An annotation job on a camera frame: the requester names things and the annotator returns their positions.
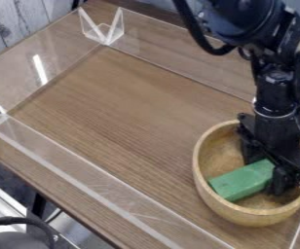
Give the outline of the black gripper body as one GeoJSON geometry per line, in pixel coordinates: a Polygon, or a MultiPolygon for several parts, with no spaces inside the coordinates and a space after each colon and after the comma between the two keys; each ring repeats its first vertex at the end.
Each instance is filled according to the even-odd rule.
{"type": "Polygon", "coordinates": [[[275,167],[284,166],[295,172],[295,187],[298,187],[300,185],[300,108],[288,117],[267,118],[240,113],[237,119],[240,139],[260,142],[265,159],[275,164],[275,167]]]}

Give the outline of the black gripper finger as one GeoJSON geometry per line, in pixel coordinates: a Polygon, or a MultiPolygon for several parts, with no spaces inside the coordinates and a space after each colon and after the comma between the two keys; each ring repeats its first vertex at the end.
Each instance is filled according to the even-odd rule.
{"type": "Polygon", "coordinates": [[[284,166],[277,166],[273,172],[272,193],[276,196],[281,196],[293,187],[295,172],[284,166]]]}
{"type": "Polygon", "coordinates": [[[257,140],[241,140],[241,153],[245,164],[252,164],[267,157],[263,146],[257,140]]]}

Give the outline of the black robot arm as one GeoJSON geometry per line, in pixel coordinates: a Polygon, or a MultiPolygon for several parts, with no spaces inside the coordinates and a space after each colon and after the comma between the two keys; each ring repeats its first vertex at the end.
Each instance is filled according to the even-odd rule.
{"type": "Polygon", "coordinates": [[[275,164],[269,192],[280,196],[300,186],[300,14],[283,0],[201,0],[199,18],[173,1],[205,52],[249,57],[257,93],[255,113],[237,115],[243,157],[275,164]]]}

